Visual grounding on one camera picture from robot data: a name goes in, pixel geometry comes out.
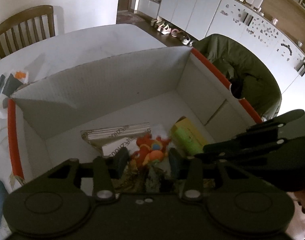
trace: orange plush toy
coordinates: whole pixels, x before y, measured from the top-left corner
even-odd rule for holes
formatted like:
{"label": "orange plush toy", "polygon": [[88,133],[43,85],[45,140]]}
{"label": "orange plush toy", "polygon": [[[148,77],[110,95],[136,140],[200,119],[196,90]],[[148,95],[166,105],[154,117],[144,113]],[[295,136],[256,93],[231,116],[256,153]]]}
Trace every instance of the orange plush toy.
{"label": "orange plush toy", "polygon": [[137,169],[142,169],[148,162],[161,162],[166,155],[166,147],[171,139],[162,140],[157,136],[156,140],[151,139],[151,134],[147,133],[139,137],[136,141],[139,151],[135,151],[131,156],[131,163],[136,165]]}

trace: black handle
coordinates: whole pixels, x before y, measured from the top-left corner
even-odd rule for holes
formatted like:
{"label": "black handle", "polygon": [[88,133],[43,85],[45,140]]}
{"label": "black handle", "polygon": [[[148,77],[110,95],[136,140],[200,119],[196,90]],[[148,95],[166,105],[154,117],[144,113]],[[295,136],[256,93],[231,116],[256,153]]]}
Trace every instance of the black handle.
{"label": "black handle", "polygon": [[245,23],[247,17],[248,17],[248,13],[246,14],[246,17],[245,17],[245,19],[243,20],[243,23]]}
{"label": "black handle", "polygon": [[247,26],[249,26],[250,24],[251,24],[251,22],[252,22],[252,20],[253,20],[253,16],[251,17],[251,20],[249,21],[249,23],[248,23],[248,25]]}

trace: cardboard piece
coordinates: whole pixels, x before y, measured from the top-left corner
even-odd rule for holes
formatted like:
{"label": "cardboard piece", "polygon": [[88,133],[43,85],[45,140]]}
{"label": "cardboard piece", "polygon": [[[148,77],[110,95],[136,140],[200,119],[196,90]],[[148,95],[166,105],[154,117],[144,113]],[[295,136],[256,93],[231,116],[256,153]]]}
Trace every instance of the cardboard piece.
{"label": "cardboard piece", "polygon": [[32,83],[12,95],[16,106],[8,108],[8,119],[16,120],[8,129],[17,135],[9,138],[10,155],[20,156],[12,165],[29,181],[69,158],[91,162],[99,153],[81,130],[149,122],[169,131],[186,116],[209,143],[243,132],[255,124],[254,113],[214,68],[195,49],[169,47],[104,58]]}

